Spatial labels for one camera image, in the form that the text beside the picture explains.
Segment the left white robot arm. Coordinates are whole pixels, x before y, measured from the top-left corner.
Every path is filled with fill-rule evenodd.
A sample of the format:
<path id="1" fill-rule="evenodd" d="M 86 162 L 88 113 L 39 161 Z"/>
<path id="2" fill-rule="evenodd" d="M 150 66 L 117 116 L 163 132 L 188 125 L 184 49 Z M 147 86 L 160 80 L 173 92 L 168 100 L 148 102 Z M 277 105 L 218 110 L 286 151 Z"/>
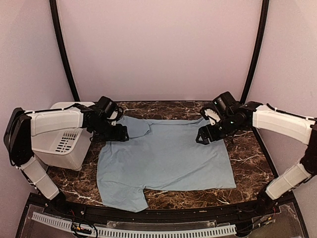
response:
<path id="1" fill-rule="evenodd" d="M 16 108 L 3 137 L 10 163 L 51 201 L 53 211 L 66 216 L 70 206 L 41 164 L 81 170 L 95 135 L 105 141 L 128 141 L 127 127 L 118 123 L 122 115 L 122 108 L 112 101 L 63 103 L 62 108 L 39 111 Z"/>

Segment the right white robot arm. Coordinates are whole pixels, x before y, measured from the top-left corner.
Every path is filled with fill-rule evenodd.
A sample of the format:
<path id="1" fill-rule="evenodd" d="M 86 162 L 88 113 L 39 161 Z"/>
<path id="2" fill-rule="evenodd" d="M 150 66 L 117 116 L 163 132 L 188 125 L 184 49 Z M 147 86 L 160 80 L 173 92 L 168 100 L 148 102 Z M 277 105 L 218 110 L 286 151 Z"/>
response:
<path id="1" fill-rule="evenodd" d="M 230 106 L 214 101 L 212 108 L 202 108 L 201 114 L 209 124 L 198 130 L 196 142 L 208 145 L 222 140 L 243 127 L 265 129 L 286 135 L 307 146 L 304 156 L 297 164 L 273 179 L 258 200 L 253 203 L 253 211 L 263 215 L 272 207 L 272 201 L 296 188 L 317 174 L 317 120 L 288 112 L 283 112 L 257 102 L 233 103 Z"/>

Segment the light blue garment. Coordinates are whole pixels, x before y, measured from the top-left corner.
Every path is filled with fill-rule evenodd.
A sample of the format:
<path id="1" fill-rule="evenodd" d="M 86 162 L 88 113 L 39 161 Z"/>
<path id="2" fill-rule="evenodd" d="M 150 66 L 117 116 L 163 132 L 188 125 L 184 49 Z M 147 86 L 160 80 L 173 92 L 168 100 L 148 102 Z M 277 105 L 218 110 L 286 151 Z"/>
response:
<path id="1" fill-rule="evenodd" d="M 236 187 L 225 143 L 196 142 L 204 119 L 158 120 L 124 116 L 129 140 L 99 153 L 97 186 L 103 205 L 130 212 L 148 207 L 144 189 L 192 191 Z"/>

